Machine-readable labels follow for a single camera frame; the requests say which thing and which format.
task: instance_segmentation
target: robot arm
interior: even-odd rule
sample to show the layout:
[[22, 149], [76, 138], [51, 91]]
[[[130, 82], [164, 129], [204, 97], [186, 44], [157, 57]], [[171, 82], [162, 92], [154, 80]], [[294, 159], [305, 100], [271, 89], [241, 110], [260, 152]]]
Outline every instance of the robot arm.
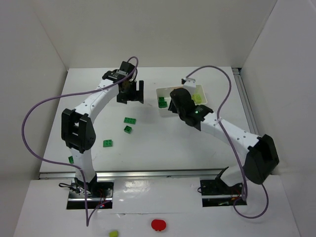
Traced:
[[[182, 83], [183, 88], [175, 89], [170, 94], [172, 103], [170, 103], [169, 110], [177, 113], [187, 125], [209, 133], [229, 144], [219, 125], [216, 113], [204, 105], [195, 105], [192, 100], [195, 92], [195, 80], [186, 79]], [[240, 154], [247, 179], [255, 184], [262, 184], [279, 163], [273, 139], [268, 135], [260, 137], [248, 133], [222, 118], [220, 121]], [[216, 180], [221, 189], [229, 189], [229, 187], [241, 183], [242, 176], [239, 166], [225, 168]]]
[[[122, 62], [119, 70], [108, 71], [103, 75], [97, 89], [122, 80], [132, 73], [134, 68], [132, 64]], [[70, 148], [74, 164], [81, 167], [88, 184], [88, 190], [91, 193], [97, 190], [97, 177], [91, 157], [91, 147], [96, 139], [93, 123], [114, 97], [117, 97], [117, 101], [120, 103], [127, 104], [127, 101], [144, 103], [144, 82], [139, 81], [139, 90], [137, 91], [135, 81], [137, 71], [134, 71], [133, 75], [125, 81], [91, 94], [73, 110], [65, 109], [62, 113], [62, 139]], [[76, 185], [83, 187], [83, 178], [79, 170], [76, 170], [75, 182]]]

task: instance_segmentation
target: white wall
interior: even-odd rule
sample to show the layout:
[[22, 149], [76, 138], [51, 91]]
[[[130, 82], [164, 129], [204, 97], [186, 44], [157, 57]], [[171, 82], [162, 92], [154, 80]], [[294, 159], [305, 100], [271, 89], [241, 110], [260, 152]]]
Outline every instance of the white wall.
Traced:
[[315, 235], [316, 215], [313, 2], [278, 0], [241, 72], [260, 133], [275, 139], [278, 171], [303, 237]]
[[[30, 2], [1, 1], [0, 7], [0, 229], [13, 236], [29, 180], [40, 162], [21, 139], [22, 120], [32, 105], [60, 94], [66, 69]], [[27, 138], [43, 155], [57, 101], [39, 108], [27, 124]]]
[[32, 0], [66, 67], [241, 67], [276, 0]]

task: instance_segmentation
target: green block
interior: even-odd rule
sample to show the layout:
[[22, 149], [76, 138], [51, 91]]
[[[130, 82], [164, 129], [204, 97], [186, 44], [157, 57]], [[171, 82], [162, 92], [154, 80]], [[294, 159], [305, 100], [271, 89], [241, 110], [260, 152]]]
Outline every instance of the green block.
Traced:
[[70, 164], [73, 164], [74, 163], [74, 158], [71, 156], [71, 157], [68, 157], [68, 160], [69, 160], [69, 163]]
[[103, 141], [103, 147], [112, 147], [113, 141], [112, 140], [104, 140]]
[[159, 103], [164, 102], [164, 97], [159, 97], [158, 102]]
[[135, 118], [124, 118], [124, 122], [125, 123], [130, 123], [130, 124], [135, 124], [136, 123], [136, 119]]
[[164, 102], [159, 102], [159, 103], [158, 103], [158, 107], [159, 107], [159, 108], [166, 108], [167, 106], [168, 106], [168, 104], [167, 104], [166, 101], [164, 101]]
[[109, 233], [109, 237], [118, 237], [118, 236], [119, 236], [118, 231], [112, 231]]
[[124, 132], [130, 133], [132, 131], [132, 128], [130, 126], [126, 126], [124, 128]]

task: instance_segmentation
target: purple cable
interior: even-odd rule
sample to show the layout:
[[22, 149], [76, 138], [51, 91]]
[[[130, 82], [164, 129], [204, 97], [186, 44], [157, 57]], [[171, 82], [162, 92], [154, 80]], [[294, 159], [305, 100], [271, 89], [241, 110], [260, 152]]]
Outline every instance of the purple cable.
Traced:
[[129, 78], [131, 75], [134, 74], [134, 72], [136, 71], [137, 67], [138, 67], [138, 58], [133, 56], [133, 57], [130, 57], [128, 59], [128, 61], [130, 61], [131, 59], [136, 59], [136, 65], [135, 65], [135, 68], [132, 70], [132, 72], [130, 74], [128, 74], [126, 77], [124, 77], [123, 79], [111, 84], [111, 85], [108, 85], [108, 86], [105, 86], [101, 89], [97, 89], [97, 90], [91, 90], [91, 91], [87, 91], [87, 92], [78, 92], [78, 93], [71, 93], [71, 94], [65, 94], [65, 95], [58, 95], [58, 96], [54, 96], [54, 97], [51, 97], [51, 98], [48, 98], [48, 99], [45, 99], [45, 100], [42, 100], [40, 102], [38, 102], [37, 104], [35, 104], [33, 107], [31, 107], [31, 109], [27, 112], [27, 114], [25, 115], [25, 118], [22, 122], [22, 128], [21, 128], [21, 134], [22, 134], [22, 140], [23, 140], [23, 143], [25, 145], [25, 147], [28, 149], [28, 151], [34, 155], [37, 159], [40, 159], [42, 161], [46, 161], [48, 163], [51, 163], [51, 164], [60, 164], [60, 165], [67, 165], [67, 166], [71, 166], [71, 167], [74, 167], [76, 169], [78, 169], [81, 174], [82, 174], [82, 179], [83, 179], [83, 188], [84, 188], [84, 208], [85, 208], [85, 216], [86, 216], [86, 225], [87, 227], [89, 226], [89, 221], [90, 221], [90, 218], [92, 216], [92, 214], [94, 213], [94, 211], [99, 208], [101, 205], [109, 202], [109, 201], [106, 201], [106, 202], [103, 202], [101, 203], [100, 205], [97, 205], [95, 207], [95, 209], [91, 212], [90, 216], [88, 215], [88, 203], [87, 203], [87, 194], [86, 194], [86, 191], [87, 191], [87, 184], [86, 184], [86, 181], [85, 181], [85, 176], [84, 176], [84, 173], [82, 171], [82, 169], [77, 166], [77, 165], [74, 165], [74, 164], [68, 164], [68, 163], [63, 163], [63, 162], [57, 162], [57, 161], [52, 161], [52, 160], [48, 160], [48, 159], [44, 159], [43, 157], [40, 157], [39, 155], [37, 155], [29, 146], [29, 144], [27, 143], [26, 141], [26, 138], [25, 138], [25, 124], [26, 124], [26, 121], [28, 119], [28, 117], [30, 116], [30, 114], [32, 113], [32, 111], [34, 109], [36, 109], [38, 106], [40, 106], [41, 104], [47, 102], [47, 101], [51, 101], [51, 100], [55, 100], [55, 99], [59, 99], [59, 98], [64, 98], [64, 97], [69, 97], [69, 96], [75, 96], [75, 95], [86, 95], [86, 94], [92, 94], [92, 93], [95, 93], [95, 92], [99, 92], [101, 90], [105, 90], [105, 89], [108, 89], [112, 86], [115, 86], [121, 82], [123, 82], [124, 80], [126, 80], [127, 78]]
[[226, 136], [226, 138], [227, 138], [229, 144], [230, 144], [231, 147], [232, 147], [232, 150], [233, 150], [234, 155], [235, 155], [235, 157], [236, 157], [238, 166], [239, 166], [240, 171], [241, 171], [242, 180], [243, 180], [243, 186], [242, 186], [242, 190], [241, 190], [241, 197], [238, 198], [238, 199], [236, 199], [236, 200], [234, 201], [234, 210], [237, 212], [237, 214], [239, 214], [240, 216], [242, 216], [242, 217], [244, 217], [244, 218], [247, 218], [247, 219], [256, 219], [256, 218], [261, 217], [262, 215], [264, 215], [264, 214], [266, 213], [267, 209], [268, 209], [268, 206], [269, 206], [269, 196], [268, 196], [268, 192], [267, 192], [265, 186], [262, 184], [262, 187], [263, 187], [263, 189], [264, 189], [264, 191], [265, 191], [265, 194], [266, 194], [266, 197], [267, 197], [267, 204], [266, 204], [265, 209], [264, 209], [259, 215], [257, 215], [257, 216], [245, 216], [245, 215], [241, 214], [241, 213], [236, 209], [236, 202], [237, 202], [237, 201], [239, 201], [240, 199], [246, 201], [246, 199], [247, 199], [247, 196], [248, 196], [247, 180], [246, 180], [246, 175], [245, 175], [245, 173], [244, 173], [244, 171], [243, 171], [242, 164], [241, 164], [239, 155], [238, 155], [238, 153], [237, 153], [237, 150], [236, 150], [236, 148], [235, 148], [235, 146], [234, 146], [234, 144], [233, 144], [233, 142], [232, 142], [232, 140], [231, 140], [231, 138], [230, 138], [230, 136], [229, 136], [227, 130], [226, 130], [225, 127], [223, 126], [223, 124], [222, 124], [222, 122], [221, 122], [221, 120], [220, 120], [220, 116], [219, 116], [220, 111], [221, 111], [223, 105], [224, 105], [225, 102], [227, 101], [227, 99], [228, 99], [228, 97], [229, 97], [229, 95], [230, 95], [230, 93], [231, 93], [231, 91], [232, 91], [232, 81], [231, 81], [230, 77], [228, 76], [228, 74], [227, 74], [224, 70], [222, 70], [222, 69], [220, 69], [220, 68], [218, 68], [218, 67], [215, 67], [215, 66], [211, 66], [211, 65], [202, 66], [202, 67], [199, 67], [199, 68], [195, 69], [193, 72], [189, 73], [189, 74], [186, 76], [186, 78], [190, 77], [192, 74], [194, 74], [195, 72], [197, 72], [197, 71], [199, 71], [199, 70], [201, 70], [201, 69], [203, 69], [203, 68], [214, 68], [214, 69], [217, 69], [217, 70], [221, 71], [221, 72], [227, 77], [227, 79], [228, 79], [228, 83], [229, 83], [228, 93], [227, 93], [225, 99], [223, 100], [223, 102], [220, 104], [220, 106], [219, 106], [219, 108], [218, 108], [218, 110], [217, 110], [216, 116], [217, 116], [217, 120], [218, 120], [219, 125], [221, 126], [221, 128], [222, 128], [222, 130], [223, 130], [223, 132], [224, 132], [224, 134], [225, 134], [225, 136]]

